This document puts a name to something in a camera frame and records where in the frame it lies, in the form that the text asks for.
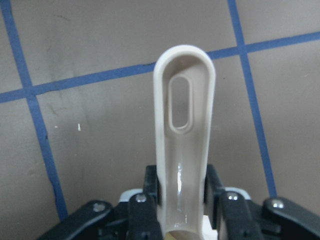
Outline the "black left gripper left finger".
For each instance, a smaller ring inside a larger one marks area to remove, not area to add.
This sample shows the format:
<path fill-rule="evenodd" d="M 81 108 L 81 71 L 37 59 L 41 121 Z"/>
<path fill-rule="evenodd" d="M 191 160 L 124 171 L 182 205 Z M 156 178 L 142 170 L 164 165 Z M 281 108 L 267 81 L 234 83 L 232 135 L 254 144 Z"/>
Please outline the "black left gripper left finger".
<path fill-rule="evenodd" d="M 122 194 L 116 206 L 91 200 L 42 234 L 41 240 L 161 240 L 157 219 L 158 177 L 155 165 L 145 169 L 142 189 Z"/>

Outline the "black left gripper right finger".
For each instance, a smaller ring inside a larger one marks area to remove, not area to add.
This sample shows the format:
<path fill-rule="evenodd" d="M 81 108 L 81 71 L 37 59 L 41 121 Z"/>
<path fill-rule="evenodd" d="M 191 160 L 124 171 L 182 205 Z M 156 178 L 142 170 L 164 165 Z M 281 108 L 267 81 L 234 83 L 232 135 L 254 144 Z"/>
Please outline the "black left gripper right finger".
<path fill-rule="evenodd" d="M 262 205 L 246 191 L 225 187 L 213 165 L 206 170 L 204 212 L 219 240 L 318 240 L 320 217 L 285 198 Z"/>

